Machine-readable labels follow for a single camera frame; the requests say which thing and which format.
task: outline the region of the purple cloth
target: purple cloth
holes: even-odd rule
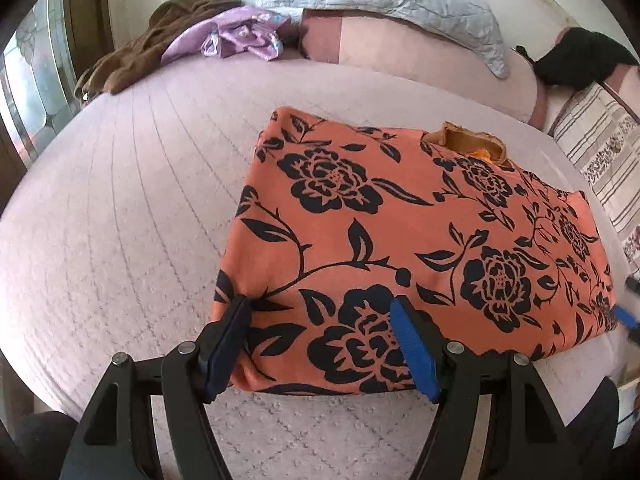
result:
[[[252,6],[226,10],[175,38],[162,54],[161,63],[165,65],[197,51],[220,57],[249,51],[264,60],[274,59],[283,49],[276,31],[289,20],[288,16]]]

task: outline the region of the quilted mattress cover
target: quilted mattress cover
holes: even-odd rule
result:
[[[435,130],[453,121],[500,137],[516,163],[549,184],[587,188],[551,138],[421,83],[251,54],[174,62],[85,108],[0,220],[0,346],[52,408],[79,418],[112,354],[159,356],[207,323],[257,135],[280,105],[359,125]],[[626,258],[587,194],[623,299]],[[536,364],[565,422],[619,368],[622,341],[619,329]],[[401,479],[435,410],[415,392],[279,397],[230,389],[207,413],[235,478]],[[154,415],[162,464],[177,478],[157,399]],[[469,471],[481,450],[474,438]]]

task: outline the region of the striped cushion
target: striped cushion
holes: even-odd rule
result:
[[[640,274],[640,124],[594,83],[577,93],[554,139],[609,215],[634,274]]]

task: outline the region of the metal bolt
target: metal bolt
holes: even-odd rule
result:
[[[123,366],[130,359],[129,354],[125,352],[118,352],[111,358],[111,363],[117,367]]]
[[[188,355],[196,349],[196,343],[193,341],[183,341],[178,345],[178,352],[182,355]]]
[[[529,358],[524,354],[515,354],[513,360],[519,366],[527,366],[529,364]]]
[[[449,341],[447,343],[447,350],[452,354],[462,354],[465,351],[465,346],[459,341]]]

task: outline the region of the orange floral fabric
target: orange floral fabric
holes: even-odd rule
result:
[[[393,298],[480,354],[540,359],[615,326],[585,196],[519,168],[279,108],[260,134],[218,275],[213,319],[254,312],[232,375],[274,393],[413,388]]]

